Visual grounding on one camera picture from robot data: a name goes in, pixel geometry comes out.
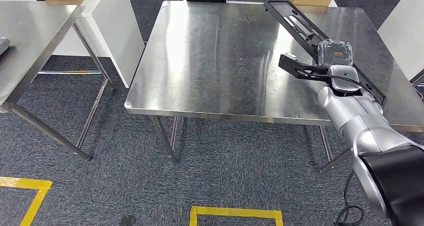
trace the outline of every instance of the black cable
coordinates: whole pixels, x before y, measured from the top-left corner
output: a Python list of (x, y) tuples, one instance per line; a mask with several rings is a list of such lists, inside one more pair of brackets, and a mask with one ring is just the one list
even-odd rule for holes
[(299, 71), (299, 72), (302, 73), (302, 74), (306, 74), (308, 76), (311, 76), (311, 77), (337, 78), (337, 79), (345, 80), (345, 81), (348, 81), (350, 83), (356, 84), (356, 85), (362, 87), (368, 93), (370, 93), (371, 96), (374, 98), (374, 100), (378, 104), (380, 104), (380, 106), (382, 105), (381, 102), (380, 102), (380, 100), (374, 95), (374, 93), (368, 87), (366, 87), (364, 84), (362, 84), (360, 82), (357, 82), (357, 81), (355, 81), (353, 79), (350, 79), (350, 78), (347, 78), (347, 77), (335, 76), (335, 75), (312, 74), (312, 73), (307, 73), (307, 72), (303, 72), (303, 71)]
[[(338, 213), (337, 219), (334, 222), (334, 226), (357, 226), (357, 225), (361, 224), (362, 221), (364, 220), (364, 210), (359, 206), (348, 204), (348, 191), (347, 191), (347, 189), (349, 188), (349, 184), (352, 180), (353, 175), (354, 175), (354, 171), (352, 170), (349, 174), (349, 177), (347, 178), (345, 190), (343, 192), (345, 207), (340, 211), (340, 213)], [(351, 209), (351, 208), (359, 209), (360, 219), (358, 219), (354, 222), (346, 222), (347, 219), (348, 219), (348, 215), (349, 215), (349, 209)]]

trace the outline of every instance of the table leg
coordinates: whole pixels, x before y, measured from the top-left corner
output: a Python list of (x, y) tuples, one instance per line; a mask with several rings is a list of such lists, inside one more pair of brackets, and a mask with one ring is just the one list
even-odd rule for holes
[(325, 154), (327, 155), (328, 161), (331, 162), (333, 159), (333, 154), (332, 154), (331, 146), (329, 143), (329, 139), (327, 138), (327, 133), (325, 132), (326, 129), (324, 128), (324, 126), (319, 126), (319, 130), (321, 131), (321, 137), (324, 143)]
[(99, 71), (103, 74), (104, 78), (106, 78), (110, 84), (110, 87), (112, 89), (115, 89), (115, 85), (112, 83), (109, 75), (107, 74), (107, 72), (105, 71), (105, 69), (103, 68), (102, 64), (100, 63), (99, 58), (97, 57), (97, 55), (95, 54), (93, 48), (91, 47), (91, 45), (89, 44), (86, 36), (84, 35), (84, 33), (81, 31), (80, 26), (78, 25), (77, 21), (75, 21), (72, 25), (73, 29), (75, 30), (76, 34), (78, 35), (79, 39), (81, 40), (82, 44), (84, 44), (84, 47), (87, 49), (88, 53), (90, 54), (91, 58), (93, 59), (95, 65), (97, 66), (97, 68), (99, 69)]
[(65, 137), (51, 129), (49, 126), (47, 126), (43, 121), (35, 117), (31, 112), (27, 111), (25, 108), (21, 107), (20, 105), (16, 104), (12, 111), (16, 113), (19, 117), (24, 119), (25, 121), (29, 122), (30, 124), (34, 125), (36, 128), (38, 128), (40, 131), (45, 133), (46, 135), (50, 136), (63, 146), (67, 147), (72, 152), (78, 154), (79, 157), (81, 157), (84, 160), (89, 160), (89, 156), (81, 151), (79, 148), (75, 147), (71, 142), (69, 142)]
[(329, 163), (327, 163), (324, 167), (322, 167), (319, 171), (321, 173), (328, 172), (331, 168), (339, 165), (341, 162), (343, 162), (346, 158), (349, 157), (351, 154), (351, 149), (347, 148), (345, 151), (343, 151), (339, 156), (335, 157), (335, 159), (331, 160)]
[(103, 79), (103, 83), (101, 84), (100, 91), (98, 92), (97, 97), (95, 98), (93, 107), (91, 108), (90, 114), (88, 115), (87, 121), (85, 122), (84, 128), (82, 129), (83, 132), (79, 136), (78, 143), (76, 144), (76, 147), (79, 149), (83, 147), (83, 143), (84, 143), (84, 140), (86, 139), (87, 132), (90, 128), (90, 125), (92, 123), (92, 120), (97, 110), (97, 106), (99, 106), (100, 99), (102, 98), (103, 91), (105, 90), (105, 87), (107, 84), (108, 84), (108, 79), (106, 78)]
[(172, 150), (174, 150), (174, 146), (175, 146), (175, 138), (177, 137), (176, 131), (178, 129), (178, 121), (180, 120), (179, 117), (174, 117), (173, 118), (173, 124), (172, 124), (172, 134), (171, 134), (171, 148)]
[(168, 141), (168, 137), (167, 137), (167, 134), (165, 133), (164, 127), (162, 126), (161, 119), (159, 118), (159, 116), (155, 116), (155, 115), (150, 115), (149, 117), (151, 121), (153, 122), (153, 125), (156, 131), (159, 134), (159, 137), (165, 148), (165, 152), (171, 157), (171, 161), (173, 163), (177, 163), (177, 158), (175, 157), (173, 148), (171, 147), (170, 142)]

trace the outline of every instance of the yellow floor tape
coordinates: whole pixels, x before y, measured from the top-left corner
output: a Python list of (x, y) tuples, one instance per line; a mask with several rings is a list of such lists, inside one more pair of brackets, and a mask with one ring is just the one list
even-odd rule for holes
[(25, 216), (23, 217), (20, 226), (29, 226), (33, 221), (41, 202), (44, 199), (47, 191), (50, 189), (50, 186), (53, 182), (47, 180), (38, 180), (30, 178), (16, 178), (16, 177), (0, 177), (0, 186), (1, 187), (16, 187), (16, 188), (27, 188), (27, 189), (37, 189), (38, 192), (34, 197), (31, 205), (26, 211)]
[(192, 206), (190, 210), (189, 226), (197, 226), (198, 214), (273, 218), (275, 219), (275, 226), (283, 226), (283, 216), (280, 210), (258, 210), (258, 209), (229, 208), (229, 207)]

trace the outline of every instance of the table top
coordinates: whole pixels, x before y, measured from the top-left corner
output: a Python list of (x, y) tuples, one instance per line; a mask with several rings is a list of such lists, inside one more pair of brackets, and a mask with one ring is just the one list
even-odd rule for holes
[(19, 100), (80, 13), (77, 5), (0, 1), (0, 37), (10, 40), (0, 56), (0, 112)]
[[(424, 131), (424, 104), (362, 9), (300, 10), (386, 94), (397, 130)], [(290, 52), (312, 58), (262, 5), (164, 2), (130, 87), (129, 113), (254, 122), (331, 125), (317, 104), (323, 82), (278, 67)]]

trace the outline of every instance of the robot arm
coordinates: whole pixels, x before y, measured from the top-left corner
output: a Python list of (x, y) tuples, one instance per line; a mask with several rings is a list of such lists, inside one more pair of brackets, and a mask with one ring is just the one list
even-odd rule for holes
[[(327, 74), (335, 72), (355, 77), (356, 70), (332, 65)], [(362, 95), (340, 96), (353, 90)], [(396, 226), (424, 225), (424, 147), (393, 130), (377, 101), (354, 84), (333, 79), (319, 91), (318, 103), (351, 148), (370, 208)]]
[(349, 44), (329, 45), (324, 32), (288, 1), (268, 0), (264, 6), (318, 64), (284, 54), (278, 65), (296, 78), (327, 83), (318, 103), (351, 149), (370, 208), (394, 226), (424, 225), (424, 146), (389, 126), (379, 103), (385, 96), (345, 55), (352, 53)]

